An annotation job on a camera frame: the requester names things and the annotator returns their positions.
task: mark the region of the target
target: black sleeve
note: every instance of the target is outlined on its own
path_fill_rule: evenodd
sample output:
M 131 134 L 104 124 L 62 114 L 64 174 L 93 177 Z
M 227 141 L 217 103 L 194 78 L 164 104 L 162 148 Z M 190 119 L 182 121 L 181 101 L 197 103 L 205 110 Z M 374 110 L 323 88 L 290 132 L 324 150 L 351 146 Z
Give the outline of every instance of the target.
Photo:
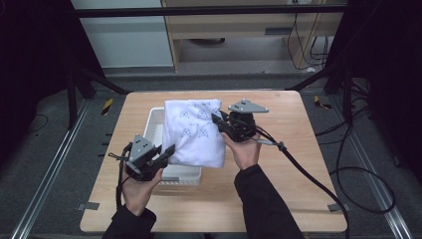
M 135 216 L 124 205 L 112 217 L 103 238 L 148 238 L 155 221 L 156 216 L 152 211 L 145 208 L 140 216 Z
M 241 170 L 235 178 L 243 202 L 246 230 L 251 239 L 304 238 L 288 206 L 261 166 Z

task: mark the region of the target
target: person's hand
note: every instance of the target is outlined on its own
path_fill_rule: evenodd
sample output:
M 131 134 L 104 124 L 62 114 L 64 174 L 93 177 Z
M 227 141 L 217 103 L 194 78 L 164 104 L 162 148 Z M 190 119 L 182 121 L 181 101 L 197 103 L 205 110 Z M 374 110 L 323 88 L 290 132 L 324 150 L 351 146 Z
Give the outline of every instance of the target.
M 225 132 L 222 132 L 221 135 L 226 144 L 232 149 L 233 157 L 241 170 L 258 164 L 261 150 L 261 144 L 257 142 L 257 139 L 260 138 L 258 134 L 255 134 L 253 139 L 243 142 L 233 141 Z
M 123 198 L 126 204 L 126 208 L 136 216 L 142 214 L 146 204 L 152 194 L 152 189 L 161 181 L 162 171 L 160 168 L 155 177 L 151 181 L 136 181 L 133 178 L 129 178 L 123 184 Z M 124 164 L 123 175 L 121 180 L 124 181 L 129 175 L 126 173 L 126 164 Z

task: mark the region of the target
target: white cabinet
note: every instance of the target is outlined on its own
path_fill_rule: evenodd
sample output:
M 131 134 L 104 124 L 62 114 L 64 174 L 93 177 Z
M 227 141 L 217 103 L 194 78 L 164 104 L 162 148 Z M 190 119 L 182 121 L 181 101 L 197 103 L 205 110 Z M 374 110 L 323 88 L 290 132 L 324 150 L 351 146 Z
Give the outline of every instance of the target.
M 159 0 L 72 0 L 75 9 L 161 7 Z M 172 67 L 163 17 L 81 18 L 103 68 Z

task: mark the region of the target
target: person's arm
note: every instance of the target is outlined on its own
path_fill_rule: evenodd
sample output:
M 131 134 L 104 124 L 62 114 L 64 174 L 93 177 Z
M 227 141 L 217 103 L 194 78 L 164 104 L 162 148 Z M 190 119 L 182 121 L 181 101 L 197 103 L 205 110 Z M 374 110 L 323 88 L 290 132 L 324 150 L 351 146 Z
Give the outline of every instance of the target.
M 285 201 L 260 165 L 241 170 L 236 175 L 235 186 L 243 202 L 249 238 L 304 238 Z
M 155 221 L 155 214 L 147 208 L 143 210 L 140 216 L 136 216 L 124 205 L 112 217 L 112 222 L 103 235 L 103 238 L 148 238 Z
M 226 133 L 222 136 L 241 169 L 235 187 L 243 202 L 249 238 L 304 238 L 285 201 L 258 164 L 261 144 L 253 139 L 234 142 Z
M 151 181 L 136 181 L 128 178 L 125 166 L 122 174 L 122 194 L 125 204 L 112 217 L 112 222 L 103 238 L 148 238 L 156 221 L 155 214 L 146 208 L 152 189 L 162 178 L 159 169 Z

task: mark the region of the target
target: metal bracket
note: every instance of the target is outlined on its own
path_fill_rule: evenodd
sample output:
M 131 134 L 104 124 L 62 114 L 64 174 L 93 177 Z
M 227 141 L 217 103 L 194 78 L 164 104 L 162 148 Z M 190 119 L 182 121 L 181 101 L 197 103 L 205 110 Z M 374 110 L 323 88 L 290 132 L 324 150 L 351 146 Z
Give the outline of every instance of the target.
M 235 103 L 234 105 L 229 106 L 229 110 L 232 112 L 237 112 L 241 114 L 269 112 L 268 108 L 260 107 L 245 99 L 242 99 L 241 101 Z
M 135 165 L 135 162 L 139 158 L 151 152 L 154 148 L 155 145 L 149 140 L 140 136 L 139 134 L 135 135 L 130 151 L 130 157 L 129 160 L 126 162 L 127 166 L 129 166 L 133 171 L 140 173 L 139 169 Z
M 99 207 L 100 207 L 100 204 L 97 203 L 97 202 L 87 202 L 86 204 L 79 203 L 76 209 L 78 211 L 85 211 L 86 209 L 89 209 L 89 210 L 98 210 Z
M 344 208 L 345 208 L 346 211 L 351 211 L 351 207 L 350 207 L 350 205 L 348 203 L 344 203 L 343 206 L 344 206 Z M 328 206 L 328 209 L 329 209 L 330 212 L 341 211 L 341 208 L 338 206 L 337 203 L 330 204 Z

